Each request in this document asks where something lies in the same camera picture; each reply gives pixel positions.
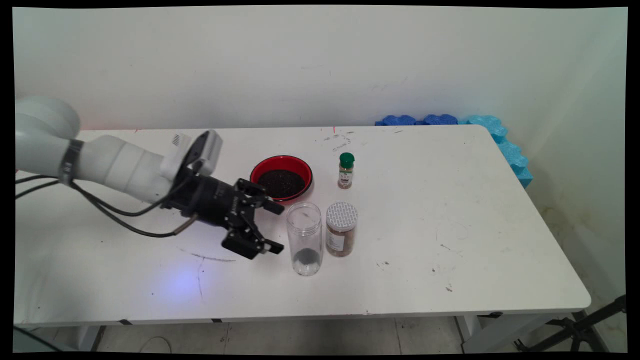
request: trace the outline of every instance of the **cable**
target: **cable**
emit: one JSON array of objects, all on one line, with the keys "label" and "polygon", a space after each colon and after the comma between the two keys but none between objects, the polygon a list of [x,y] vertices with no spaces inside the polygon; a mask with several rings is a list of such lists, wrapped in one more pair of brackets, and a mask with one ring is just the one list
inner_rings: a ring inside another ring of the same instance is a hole
[{"label": "cable", "polygon": [[104,200],[98,198],[97,196],[95,196],[94,194],[87,192],[86,190],[82,189],[80,186],[78,186],[75,183],[71,183],[71,188],[79,191],[80,193],[82,193],[85,197],[88,195],[89,197],[91,197],[93,200],[95,200],[98,204],[104,206],[105,208],[113,211],[116,214],[120,214],[120,215],[124,215],[126,217],[138,217],[142,214],[148,213],[149,211],[153,210],[154,208],[158,207],[159,205],[161,205],[166,199],[169,199],[169,197],[175,193],[177,193],[182,187],[184,187],[185,185],[187,185],[187,183],[191,180],[190,177],[187,177],[183,182],[181,182],[178,186],[176,186],[175,188],[173,188],[173,190],[171,190],[170,192],[168,192],[165,196],[163,196],[160,200],[154,202],[153,204],[151,204],[149,207],[144,208],[140,211],[137,211],[135,213],[130,213],[128,211],[124,211],[124,210],[120,210],[112,205],[109,205],[107,202],[105,202]]},{"label": "cable", "polygon": [[18,184],[26,183],[27,181],[36,180],[36,179],[57,179],[57,177],[48,176],[48,175],[35,175],[35,176],[29,176],[23,179],[16,180],[15,184],[18,185]]},{"label": "cable", "polygon": [[[45,176],[45,175],[35,175],[35,176],[30,176],[30,177],[25,177],[24,179],[18,180],[16,181],[17,184],[19,183],[24,183],[26,181],[31,181],[31,180],[35,180],[35,179],[44,179],[47,177],[51,177],[51,176]],[[140,216],[144,213],[149,212],[150,210],[156,208],[158,205],[162,204],[169,196],[173,195],[174,193],[178,192],[178,190],[180,190],[184,185],[186,185],[189,182],[190,178],[185,179],[183,182],[181,182],[181,184],[179,184],[178,186],[176,186],[172,191],[170,191],[169,193],[167,193],[164,197],[162,197],[162,199],[156,201],[155,203],[151,204],[151,206],[142,209],[140,211],[137,211],[135,213],[130,213],[128,211],[122,211],[118,208],[115,208],[111,205],[109,205],[108,203],[104,202],[103,200],[99,199],[98,197],[94,196],[93,194],[91,194],[90,192],[87,192],[86,190],[82,189],[80,186],[78,186],[75,182],[71,182],[70,187],[73,188],[74,190],[77,190],[82,196],[85,197],[85,199],[87,199],[91,205],[95,206],[98,210],[100,210],[103,214],[107,215],[107,217],[109,217],[110,219],[112,219],[113,221],[115,221],[116,223],[124,226],[125,228],[127,228],[130,231],[133,231],[134,233],[140,234],[140,235],[144,235],[144,236],[149,236],[152,238],[168,238],[169,236],[175,236],[178,235],[179,233],[181,233],[183,230],[185,230],[187,227],[189,227],[191,224],[193,224],[195,222],[195,220],[198,218],[198,215],[193,215],[191,218],[189,218],[189,220],[187,220],[186,222],[184,222],[183,224],[181,224],[180,226],[178,226],[177,228],[175,228],[172,232],[170,233],[150,233],[148,231],[144,231],[144,230],[140,230],[136,227],[133,227],[129,224],[127,224],[126,222],[120,220],[118,217],[116,217],[114,214],[110,213],[109,211],[107,211],[108,208],[111,211],[114,211],[115,213],[121,214],[121,215],[125,215],[125,216],[129,216],[129,217],[137,217]],[[44,183],[38,186],[34,186],[28,190],[25,190],[21,193],[19,193],[18,195],[15,196],[16,200],[31,193],[34,192],[36,190],[42,189],[42,188],[46,188],[48,186],[51,185],[55,185],[58,184],[59,181],[55,180],[55,181],[51,181],[49,183]]]},{"label": "cable", "polygon": [[162,234],[158,234],[158,233],[150,233],[148,231],[144,231],[144,230],[140,230],[138,228],[135,228],[129,224],[127,224],[126,222],[120,220],[117,216],[115,216],[114,214],[110,213],[109,211],[107,211],[107,209],[103,208],[97,201],[93,200],[91,198],[90,195],[85,195],[84,193],[82,193],[82,196],[85,197],[85,199],[89,200],[89,202],[95,206],[98,210],[100,210],[103,214],[107,215],[110,219],[112,219],[113,221],[117,222],[118,224],[126,227],[127,229],[133,231],[134,233],[138,233],[140,235],[144,235],[144,236],[149,236],[151,238],[168,238],[169,236],[175,236],[178,235],[180,232],[182,232],[183,230],[185,230],[187,227],[189,227],[189,225],[193,224],[193,222],[197,219],[197,215],[193,215],[189,220],[187,220],[186,222],[184,222],[182,225],[178,226],[178,228],[176,228],[175,230],[173,230],[170,233],[162,233]]},{"label": "cable", "polygon": [[44,183],[42,185],[34,186],[34,187],[32,187],[32,188],[30,188],[28,190],[24,190],[23,192],[21,192],[18,195],[16,195],[15,199],[18,200],[19,198],[27,195],[28,193],[32,193],[32,192],[34,192],[36,190],[39,190],[39,189],[42,189],[42,188],[46,188],[47,186],[51,186],[51,185],[55,185],[55,184],[58,184],[58,180],[54,180],[54,181],[51,181],[50,183]]},{"label": "cable", "polygon": [[162,339],[164,340],[164,342],[166,343],[166,346],[169,347],[169,354],[172,354],[173,351],[171,350],[171,344],[169,343],[169,340],[163,338],[162,336],[154,336],[153,338],[150,338],[149,340],[147,340],[141,347],[140,350],[138,350],[138,352],[142,352],[142,350],[147,346],[147,344],[149,343],[149,341],[153,340],[153,339]]},{"label": "cable", "polygon": [[46,347],[48,347],[49,349],[51,349],[53,351],[62,351],[58,347],[55,347],[55,346],[51,345],[50,343],[44,341],[43,339],[40,339],[38,336],[35,336],[34,334],[31,334],[30,332],[25,331],[24,329],[21,329],[21,328],[15,326],[15,325],[13,326],[13,330],[18,330],[18,332],[21,332],[22,334],[34,339],[35,341],[45,345]]}]

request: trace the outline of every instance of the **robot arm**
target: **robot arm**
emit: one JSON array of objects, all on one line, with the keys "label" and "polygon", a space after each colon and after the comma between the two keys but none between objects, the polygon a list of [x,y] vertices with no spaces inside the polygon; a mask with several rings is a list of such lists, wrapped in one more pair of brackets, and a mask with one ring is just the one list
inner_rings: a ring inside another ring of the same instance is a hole
[{"label": "robot arm", "polygon": [[77,113],[63,101],[20,100],[15,105],[16,168],[61,180],[71,176],[93,181],[149,203],[172,192],[163,207],[228,229],[222,241],[226,249],[253,259],[284,248],[265,239],[253,223],[255,208],[278,215],[284,210],[263,187],[244,179],[231,186],[209,177],[221,147],[215,131],[206,131],[191,147],[187,136],[176,135],[174,152],[166,158],[109,135],[80,142],[75,140],[78,131]]}]

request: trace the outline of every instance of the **bowl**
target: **bowl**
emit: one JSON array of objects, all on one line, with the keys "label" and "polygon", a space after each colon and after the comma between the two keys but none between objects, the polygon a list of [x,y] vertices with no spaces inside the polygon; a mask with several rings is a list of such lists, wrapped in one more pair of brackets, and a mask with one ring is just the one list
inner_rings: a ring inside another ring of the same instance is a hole
[{"label": "bowl", "polygon": [[294,172],[305,182],[305,186],[302,190],[288,197],[273,197],[267,192],[267,195],[271,196],[273,201],[287,201],[299,197],[309,189],[314,177],[311,172],[311,168],[302,159],[290,155],[278,155],[266,158],[258,163],[258,165],[256,165],[251,171],[249,181],[257,184],[260,176],[264,175],[267,171],[272,170],[288,170]]}]

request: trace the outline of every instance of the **black tape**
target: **black tape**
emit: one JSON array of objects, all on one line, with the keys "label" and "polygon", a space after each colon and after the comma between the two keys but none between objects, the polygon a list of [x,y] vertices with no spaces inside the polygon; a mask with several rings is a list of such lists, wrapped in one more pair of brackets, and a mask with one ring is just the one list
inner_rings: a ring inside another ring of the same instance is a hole
[{"label": "black tape", "polygon": [[71,182],[74,180],[74,177],[76,176],[77,160],[78,157],[80,157],[80,150],[83,145],[84,142],[80,140],[69,140],[69,147],[67,147],[65,155],[62,157],[60,168],[58,169],[58,180],[61,184],[70,186]]}]

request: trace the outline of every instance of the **blue foam block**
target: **blue foam block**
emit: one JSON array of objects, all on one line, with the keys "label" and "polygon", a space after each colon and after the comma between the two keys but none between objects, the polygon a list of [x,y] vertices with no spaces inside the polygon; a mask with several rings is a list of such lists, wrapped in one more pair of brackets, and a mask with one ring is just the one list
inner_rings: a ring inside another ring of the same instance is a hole
[{"label": "blue foam block", "polygon": [[421,125],[458,125],[458,119],[449,114],[430,114],[424,118]]},{"label": "blue foam block", "polygon": [[502,151],[504,158],[507,159],[507,162],[511,169],[513,169],[514,174],[520,175],[522,171],[527,168],[529,159],[520,154],[521,149],[519,146],[509,142],[508,140],[504,140],[502,143],[498,144],[498,148]]},{"label": "blue foam block", "polygon": [[409,115],[402,115],[400,117],[389,115],[382,119],[382,121],[376,121],[376,126],[415,125],[415,123],[415,119]]},{"label": "blue foam block", "polygon": [[493,141],[495,141],[496,143],[503,142],[504,137],[507,136],[508,132],[507,128],[502,126],[500,119],[491,115],[473,115],[463,120],[462,124],[475,124],[484,126],[487,130],[489,130]]},{"label": "blue foam block", "polygon": [[527,168],[524,168],[520,173],[520,175],[517,175],[517,176],[523,188],[527,188],[527,186],[531,183],[531,180],[533,180],[533,175],[531,175],[531,173],[529,172],[529,169]]}]

